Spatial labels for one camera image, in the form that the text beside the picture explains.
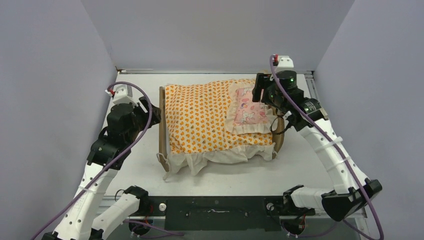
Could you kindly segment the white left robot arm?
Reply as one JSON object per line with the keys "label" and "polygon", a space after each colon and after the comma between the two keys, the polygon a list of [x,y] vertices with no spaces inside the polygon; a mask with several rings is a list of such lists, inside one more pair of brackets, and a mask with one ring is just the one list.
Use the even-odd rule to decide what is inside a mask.
{"label": "white left robot arm", "polygon": [[72,201],[59,213],[62,218],[44,240],[104,240],[127,216],[143,215],[148,211],[146,192],[130,186],[123,200],[97,215],[112,180],[122,168],[132,147],[153,125],[160,123],[161,110],[142,96],[112,98],[113,106],[106,117],[106,126],[91,145],[84,173]]}

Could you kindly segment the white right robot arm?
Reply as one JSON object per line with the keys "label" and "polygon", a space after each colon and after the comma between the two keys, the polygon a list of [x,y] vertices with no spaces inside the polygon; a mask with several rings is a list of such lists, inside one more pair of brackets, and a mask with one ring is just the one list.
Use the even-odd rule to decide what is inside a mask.
{"label": "white right robot arm", "polygon": [[309,143],[328,173],[333,188],[319,189],[297,185],[283,193],[283,209],[295,214],[301,209],[324,211],[341,222],[368,205],[383,189],[377,179],[370,179],[354,163],[342,145],[320,102],[304,95],[297,86],[297,73],[284,70],[271,74],[257,73],[252,90],[253,102],[260,102],[287,114],[287,127]]}

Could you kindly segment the pink frilled small pillow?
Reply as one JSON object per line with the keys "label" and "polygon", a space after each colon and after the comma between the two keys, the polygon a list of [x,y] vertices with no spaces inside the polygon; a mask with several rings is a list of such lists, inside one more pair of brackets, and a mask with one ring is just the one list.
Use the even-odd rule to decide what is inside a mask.
{"label": "pink frilled small pillow", "polygon": [[226,111],[224,129],[235,135],[268,134],[273,126],[273,110],[253,101],[252,79],[239,79],[228,87],[230,104]]}

